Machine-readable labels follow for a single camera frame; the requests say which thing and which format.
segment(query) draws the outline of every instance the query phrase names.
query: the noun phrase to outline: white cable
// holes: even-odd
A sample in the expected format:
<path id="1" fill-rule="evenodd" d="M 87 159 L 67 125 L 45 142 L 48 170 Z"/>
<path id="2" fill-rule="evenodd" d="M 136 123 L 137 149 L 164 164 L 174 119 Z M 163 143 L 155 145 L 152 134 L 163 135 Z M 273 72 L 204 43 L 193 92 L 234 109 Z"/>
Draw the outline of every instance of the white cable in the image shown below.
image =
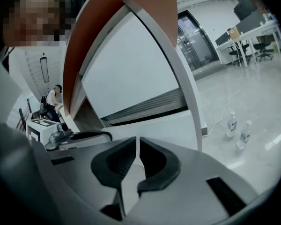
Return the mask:
<path id="1" fill-rule="evenodd" d="M 230 103 L 230 99 L 231 99 L 232 97 L 234 97 L 235 95 L 237 95 L 238 93 L 240 93 L 240 90 L 239 90 L 239 87 L 238 87 L 238 86 L 239 86 L 239 84 L 240 84 L 241 81 L 242 81 L 241 79 L 242 79 L 242 76 L 243 76 L 244 71 L 243 71 L 242 65 L 241 65 L 241 63 L 240 63 L 240 57 L 239 57 L 239 52 L 238 52 L 239 47 L 238 47 L 235 43 L 234 43 L 234 45 L 235 45 L 236 48 L 237 48 L 238 62 L 239 62 L 240 69 L 242 70 L 242 73 L 241 73 L 241 75 L 240 75 L 240 77 L 239 77 L 239 79 L 238 79 L 239 82 L 238 82 L 238 84 L 236 85 L 238 91 L 229 97 L 228 103 L 227 103 L 227 105 L 224 107 L 224 110 L 223 110 L 223 112 L 222 112 L 222 114 L 221 114 L 221 118 L 214 124 L 214 126 L 212 127 L 212 129 L 210 130 L 210 132 L 209 132 L 207 135 L 203 135 L 202 137 L 207 137 L 207 136 L 209 136 L 209 135 L 211 134 L 211 132 L 212 132 L 212 130 L 214 129 L 214 127 L 222 120 L 223 114 L 224 114 L 226 108 L 228 107 L 228 105 L 229 105 L 229 103 Z"/>

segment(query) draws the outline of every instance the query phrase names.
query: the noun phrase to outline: glossy floor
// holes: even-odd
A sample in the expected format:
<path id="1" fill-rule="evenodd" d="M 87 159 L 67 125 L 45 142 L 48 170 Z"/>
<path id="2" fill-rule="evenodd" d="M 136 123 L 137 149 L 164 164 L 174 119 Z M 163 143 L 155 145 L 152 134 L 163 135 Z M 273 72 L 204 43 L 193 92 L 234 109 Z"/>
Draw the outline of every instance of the glossy floor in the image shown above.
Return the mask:
<path id="1" fill-rule="evenodd" d="M 233 97 L 222 121 L 210 136 L 203 138 L 203 152 L 233 170 L 260 194 L 274 186 L 281 176 L 281 63 L 272 61 L 251 63 L 244 68 L 241 92 Z M 219 120 L 230 95 L 237 92 L 241 75 L 238 66 L 196 81 L 208 129 Z M 225 135 L 231 111 L 237 118 L 236 134 Z M 236 147 L 241 129 L 252 121 L 252 135 L 247 147 Z"/>

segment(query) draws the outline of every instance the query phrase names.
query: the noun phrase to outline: white desk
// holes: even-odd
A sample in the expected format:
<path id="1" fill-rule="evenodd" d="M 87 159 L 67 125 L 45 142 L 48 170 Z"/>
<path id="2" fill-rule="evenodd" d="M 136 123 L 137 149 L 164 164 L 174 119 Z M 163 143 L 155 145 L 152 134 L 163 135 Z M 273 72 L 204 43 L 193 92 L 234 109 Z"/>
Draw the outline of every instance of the white desk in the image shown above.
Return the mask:
<path id="1" fill-rule="evenodd" d="M 256 62 L 256 57 L 255 57 L 255 53 L 254 53 L 254 49 L 253 49 L 253 42 L 252 42 L 252 38 L 258 37 L 258 36 L 264 36 L 264 35 L 268 35 L 268 34 L 275 34 L 275 32 L 278 32 L 280 40 L 281 40 L 281 31 L 279 28 L 279 23 L 273 20 L 267 21 L 264 25 L 257 27 L 255 29 L 252 29 L 251 31 L 248 31 L 242 35 L 240 35 L 240 37 L 234 39 L 233 41 L 230 39 L 229 41 L 223 43 L 222 45 L 218 46 L 216 48 L 216 50 L 219 53 L 219 58 L 221 63 L 223 63 L 222 60 L 222 52 L 224 49 L 232 46 L 234 43 L 237 43 L 238 47 L 241 47 L 240 41 L 241 40 L 248 40 L 251 51 L 252 51 L 252 55 L 253 55 L 253 60 Z M 279 41 L 277 40 L 276 35 L 274 35 L 275 40 L 276 40 L 276 44 L 279 46 Z M 240 52 L 242 54 L 242 57 L 244 58 L 244 52 L 242 49 L 240 49 Z M 248 64 L 246 59 L 244 59 L 244 66 L 247 68 Z"/>

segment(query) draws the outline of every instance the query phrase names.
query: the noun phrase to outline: bottle label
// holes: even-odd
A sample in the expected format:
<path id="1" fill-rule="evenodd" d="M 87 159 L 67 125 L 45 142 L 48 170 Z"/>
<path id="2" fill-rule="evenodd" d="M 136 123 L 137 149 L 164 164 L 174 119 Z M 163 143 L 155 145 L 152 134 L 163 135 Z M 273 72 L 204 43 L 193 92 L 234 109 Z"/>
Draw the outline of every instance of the bottle label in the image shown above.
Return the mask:
<path id="1" fill-rule="evenodd" d="M 231 132 L 233 132 L 236 129 L 237 121 L 235 123 L 229 123 L 228 122 L 228 128 Z"/>
<path id="2" fill-rule="evenodd" d="M 251 134 L 245 134 L 245 133 L 242 132 L 242 134 L 240 135 L 240 140 L 243 143 L 247 143 L 250 139 L 250 136 L 251 136 Z"/>

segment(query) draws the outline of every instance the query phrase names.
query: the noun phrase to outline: black chair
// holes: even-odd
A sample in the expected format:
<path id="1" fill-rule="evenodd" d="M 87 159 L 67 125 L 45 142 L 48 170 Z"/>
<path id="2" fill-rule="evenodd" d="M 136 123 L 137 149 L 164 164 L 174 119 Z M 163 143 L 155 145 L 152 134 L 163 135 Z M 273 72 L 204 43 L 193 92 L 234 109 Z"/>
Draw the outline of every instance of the black chair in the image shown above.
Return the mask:
<path id="1" fill-rule="evenodd" d="M 266 47 L 269 46 L 271 44 L 271 42 L 267 42 L 265 36 L 257 37 L 257 39 L 258 39 L 259 43 L 254 44 L 253 46 L 256 50 L 260 50 L 261 55 L 257 56 L 256 59 L 259 58 L 259 61 L 261 61 L 262 58 L 269 57 L 272 60 L 274 56 L 271 54 L 265 53 Z"/>
<path id="2" fill-rule="evenodd" d="M 247 54 L 246 54 L 247 48 L 248 48 L 248 47 L 249 47 L 249 44 L 245 44 L 245 45 L 242 44 L 242 50 L 243 50 L 243 52 L 244 52 L 245 59 L 246 59 L 247 62 L 250 62 L 251 59 L 250 59 L 250 57 L 247 56 Z M 231 46 L 231 47 L 229 47 L 229 48 L 232 50 L 231 52 L 229 52 L 229 55 L 231 55 L 231 56 L 233 56 L 233 55 L 238 56 L 238 55 L 239 55 L 239 59 L 241 60 L 242 54 L 241 54 L 240 49 L 237 47 L 237 49 L 234 50 L 234 46 Z M 237 63 L 238 66 L 240 66 L 238 60 L 232 62 L 233 65 L 235 65 L 235 63 Z"/>

